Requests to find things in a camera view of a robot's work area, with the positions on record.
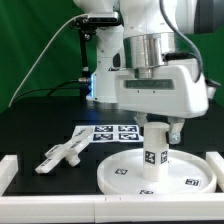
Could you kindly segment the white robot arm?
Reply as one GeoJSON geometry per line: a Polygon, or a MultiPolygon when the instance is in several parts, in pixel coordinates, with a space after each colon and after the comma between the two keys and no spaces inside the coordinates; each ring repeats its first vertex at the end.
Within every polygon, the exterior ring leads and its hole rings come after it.
{"type": "Polygon", "coordinates": [[[217,88],[187,36],[223,26],[224,0],[73,1],[84,34],[98,39],[88,104],[133,111],[140,126],[165,116],[167,140],[179,143],[185,120],[204,115],[217,88]]]}

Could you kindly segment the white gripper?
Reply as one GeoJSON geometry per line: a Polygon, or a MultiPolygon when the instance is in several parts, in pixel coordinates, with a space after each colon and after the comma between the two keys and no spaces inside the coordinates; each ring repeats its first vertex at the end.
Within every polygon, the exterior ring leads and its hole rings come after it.
{"type": "Polygon", "coordinates": [[[115,80],[118,107],[135,111],[139,127],[148,122],[146,113],[170,116],[168,142],[179,144],[183,118],[202,116],[208,110],[205,78],[201,75],[195,82],[197,74],[196,63],[168,63],[154,68],[152,78],[135,78],[132,69],[119,71],[115,80]]]}

